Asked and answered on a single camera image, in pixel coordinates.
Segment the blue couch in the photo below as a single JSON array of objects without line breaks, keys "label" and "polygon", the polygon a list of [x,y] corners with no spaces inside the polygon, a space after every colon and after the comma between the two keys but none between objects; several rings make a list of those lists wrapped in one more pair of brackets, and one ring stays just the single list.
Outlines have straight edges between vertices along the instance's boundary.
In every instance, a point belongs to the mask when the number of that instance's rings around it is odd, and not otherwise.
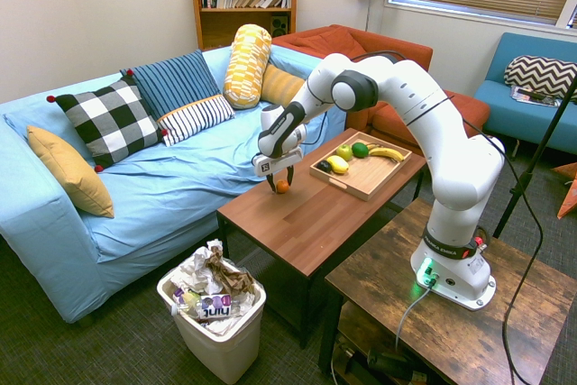
[{"label": "blue couch", "polygon": [[[505,68],[521,55],[577,62],[577,43],[503,33],[485,81],[475,92],[475,98],[490,105],[490,117],[484,126],[487,131],[540,143],[556,108],[518,102],[510,96],[511,88],[504,79]],[[567,106],[548,146],[577,153],[577,105]]]},{"label": "blue couch", "polygon": [[[204,53],[221,90],[230,53],[230,47]],[[270,63],[302,78],[319,61],[275,46],[270,55]],[[28,146],[26,125],[58,132],[94,165],[68,118],[46,96],[94,91],[119,77],[0,105],[0,234],[69,323],[210,235],[217,229],[216,209],[262,182],[251,161],[265,102],[174,146],[160,143],[138,151],[100,173],[113,199],[114,219],[76,209]],[[308,125],[308,142],[321,137],[316,145],[303,146],[305,153],[343,131],[345,113],[333,107],[327,114],[324,128],[323,116]]]}]

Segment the lemon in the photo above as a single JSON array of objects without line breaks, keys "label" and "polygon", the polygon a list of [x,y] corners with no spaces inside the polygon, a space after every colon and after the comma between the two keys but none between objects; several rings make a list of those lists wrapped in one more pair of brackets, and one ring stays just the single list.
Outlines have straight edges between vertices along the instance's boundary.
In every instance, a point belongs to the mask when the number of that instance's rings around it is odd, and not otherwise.
[{"label": "lemon", "polygon": [[342,175],[349,169],[349,163],[343,160],[338,155],[331,155],[326,159],[333,168],[333,172]]}]

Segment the bottle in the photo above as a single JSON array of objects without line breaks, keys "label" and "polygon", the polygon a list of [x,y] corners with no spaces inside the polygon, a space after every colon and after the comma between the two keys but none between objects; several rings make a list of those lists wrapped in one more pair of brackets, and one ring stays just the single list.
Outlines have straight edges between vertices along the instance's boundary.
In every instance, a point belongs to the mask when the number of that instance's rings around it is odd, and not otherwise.
[{"label": "bottle", "polygon": [[197,301],[198,320],[226,319],[241,315],[241,301],[230,295],[206,295]]},{"label": "bottle", "polygon": [[367,365],[370,369],[380,371],[393,378],[427,383],[426,373],[416,370],[423,370],[420,366],[417,367],[405,357],[394,353],[379,353],[370,349]]},{"label": "bottle", "polygon": [[176,316],[179,311],[184,311],[187,314],[192,313],[193,317],[197,316],[197,312],[194,307],[200,300],[200,295],[197,294],[194,290],[178,288],[172,295],[172,299],[174,299],[175,304],[172,304],[170,308],[171,315]]}]

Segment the orange armchair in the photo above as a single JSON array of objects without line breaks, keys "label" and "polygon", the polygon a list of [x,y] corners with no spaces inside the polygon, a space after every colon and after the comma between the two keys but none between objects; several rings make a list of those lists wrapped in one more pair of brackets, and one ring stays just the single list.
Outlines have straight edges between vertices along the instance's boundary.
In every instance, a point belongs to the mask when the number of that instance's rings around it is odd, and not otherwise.
[{"label": "orange armchair", "polygon": [[[273,38],[272,43],[318,58],[324,58],[331,53],[342,53],[353,59],[372,51],[393,50],[401,53],[407,59],[415,61],[424,70],[429,69],[433,57],[433,49],[430,47],[377,33],[360,31],[340,24],[289,33]],[[451,98],[463,118],[482,129],[490,114],[490,108],[487,104],[470,96],[451,91],[445,90],[445,93]],[[413,135],[393,108],[386,103],[379,102],[366,110],[349,113],[346,117],[346,127],[369,133],[387,142],[393,142],[422,154]],[[465,131],[469,136],[476,134],[474,129],[468,125],[465,125]]]}]

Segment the green apple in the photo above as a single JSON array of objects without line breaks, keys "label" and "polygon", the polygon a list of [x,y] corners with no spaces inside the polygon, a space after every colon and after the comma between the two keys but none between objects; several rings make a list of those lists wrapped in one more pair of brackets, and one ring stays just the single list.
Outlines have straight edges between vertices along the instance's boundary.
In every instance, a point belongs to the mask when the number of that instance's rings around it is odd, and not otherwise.
[{"label": "green apple", "polygon": [[343,160],[348,161],[353,157],[353,148],[350,144],[342,144],[336,148],[336,154]]}]

